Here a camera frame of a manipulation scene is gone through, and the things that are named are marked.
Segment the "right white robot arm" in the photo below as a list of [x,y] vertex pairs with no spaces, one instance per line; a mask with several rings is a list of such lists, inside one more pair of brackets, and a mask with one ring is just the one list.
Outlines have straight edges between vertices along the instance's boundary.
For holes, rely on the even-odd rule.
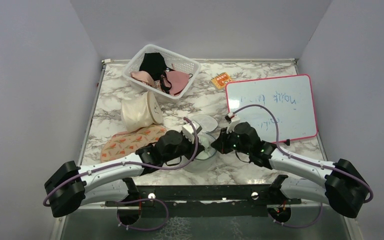
[[268,190],[269,199],[276,204],[286,199],[312,200],[355,219],[370,193],[367,182],[350,161],[316,160],[286,151],[261,140],[247,122],[239,123],[231,132],[223,128],[211,146],[221,154],[246,154],[256,166],[299,176],[300,179],[287,177]]

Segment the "pale green garment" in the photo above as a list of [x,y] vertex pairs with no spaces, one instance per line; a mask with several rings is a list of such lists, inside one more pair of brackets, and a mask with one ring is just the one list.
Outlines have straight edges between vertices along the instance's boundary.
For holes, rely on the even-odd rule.
[[204,147],[204,150],[197,156],[200,160],[206,160],[212,157],[214,154],[214,149],[211,147],[213,138],[210,136],[203,136],[200,138],[199,142]]

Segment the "dusty pink black-trimmed bra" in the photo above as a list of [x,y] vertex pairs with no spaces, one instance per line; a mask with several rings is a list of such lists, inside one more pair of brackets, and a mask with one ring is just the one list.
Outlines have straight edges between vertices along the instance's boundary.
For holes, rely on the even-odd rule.
[[166,94],[177,96],[185,89],[192,77],[192,73],[176,70],[165,71],[160,76],[160,88]]

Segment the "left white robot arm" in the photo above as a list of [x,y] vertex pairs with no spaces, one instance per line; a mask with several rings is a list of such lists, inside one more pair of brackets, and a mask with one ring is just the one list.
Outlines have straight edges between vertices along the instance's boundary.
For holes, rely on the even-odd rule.
[[169,130],[158,141],[113,161],[87,166],[67,161],[44,183],[46,197],[42,204],[51,209],[55,218],[69,215],[89,203],[121,201],[124,205],[132,205],[137,200],[134,188],[123,183],[106,192],[105,185],[166,170],[164,164],[174,159],[194,160],[209,146],[208,140]]

